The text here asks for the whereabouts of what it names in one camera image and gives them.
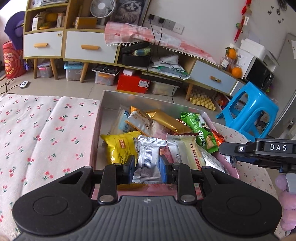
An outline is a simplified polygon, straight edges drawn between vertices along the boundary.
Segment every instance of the white remote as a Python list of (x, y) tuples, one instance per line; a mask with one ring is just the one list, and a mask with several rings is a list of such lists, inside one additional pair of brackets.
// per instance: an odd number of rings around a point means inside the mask
[(24, 81), (24, 82), (20, 85), (20, 88), (21, 88), (21, 89), (26, 88), (28, 83), (29, 83), (29, 81)]

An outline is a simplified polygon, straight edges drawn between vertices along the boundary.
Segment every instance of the floor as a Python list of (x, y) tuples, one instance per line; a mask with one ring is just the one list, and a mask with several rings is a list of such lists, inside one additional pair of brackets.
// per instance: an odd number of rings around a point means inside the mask
[[(65, 72), (59, 72), (59, 80), (55, 80), (54, 78), (44, 79), (37, 78), (33, 79), (33, 72), (27, 72), (21, 77), (14, 79), (14, 81), (8, 86), (8, 89), (21, 84), (23, 81), (29, 81), (29, 85), (25, 89), (20, 89), (19, 86), (11, 89), (8, 93), (15, 93), (21, 95), (45, 95), (45, 96), (71, 96), (77, 98), (84, 99), (95, 99), (100, 100), (104, 90), (115, 91), (116, 85), (107, 86), (100, 85), (94, 82), (94, 75), (92, 72), (88, 73), (86, 76), (85, 83), (80, 83), (79, 81), (66, 81)], [(0, 81), (0, 86), (5, 84), (5, 79)], [(0, 93), (5, 92), (6, 87), (0, 87)], [(191, 108), (196, 108), (200, 110), (204, 110), (207, 112), (209, 117), (213, 122), (225, 124), (223, 119), (216, 119), (216, 115), (219, 113), (218, 110), (211, 111), (202, 106), (192, 105), (190, 102), (185, 101), (185, 90), (178, 89), (176, 91), (173, 100), (176, 104), (189, 106)], [(162, 96), (162, 95), (154, 95), (151, 93), (145, 94), (146, 97), (173, 102), (170, 96)], [(267, 169), (270, 178), (274, 184), (275, 178), (278, 176), (277, 170)]]

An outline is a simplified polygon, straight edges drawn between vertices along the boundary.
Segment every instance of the pink finger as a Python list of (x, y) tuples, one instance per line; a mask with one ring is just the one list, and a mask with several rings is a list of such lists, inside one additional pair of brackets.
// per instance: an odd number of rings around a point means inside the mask
[(282, 191), (287, 189), (287, 179), (285, 174), (280, 174), (275, 179), (276, 186)]
[(284, 231), (290, 231), (296, 227), (296, 223), (285, 223), (283, 220), (280, 221), (280, 225)]
[(285, 223), (296, 223), (296, 210), (283, 210), (282, 220)]
[(287, 191), (283, 191), (279, 195), (279, 202), (286, 210), (296, 209), (296, 194), (290, 194)]

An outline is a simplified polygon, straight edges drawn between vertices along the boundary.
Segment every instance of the white fan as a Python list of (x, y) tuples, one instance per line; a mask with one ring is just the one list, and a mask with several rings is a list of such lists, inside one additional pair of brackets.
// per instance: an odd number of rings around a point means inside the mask
[(115, 0), (93, 0), (91, 2), (91, 14), (96, 18), (100, 18), (97, 21), (97, 28), (106, 27), (106, 18), (115, 11), (115, 8)]

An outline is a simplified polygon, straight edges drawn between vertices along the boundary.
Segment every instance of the cat picture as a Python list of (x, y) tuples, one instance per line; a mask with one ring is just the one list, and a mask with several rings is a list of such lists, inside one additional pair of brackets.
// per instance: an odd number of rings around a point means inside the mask
[(146, 13), (148, 4), (145, 3), (145, 0), (119, 0), (115, 21), (142, 25), (142, 15)]

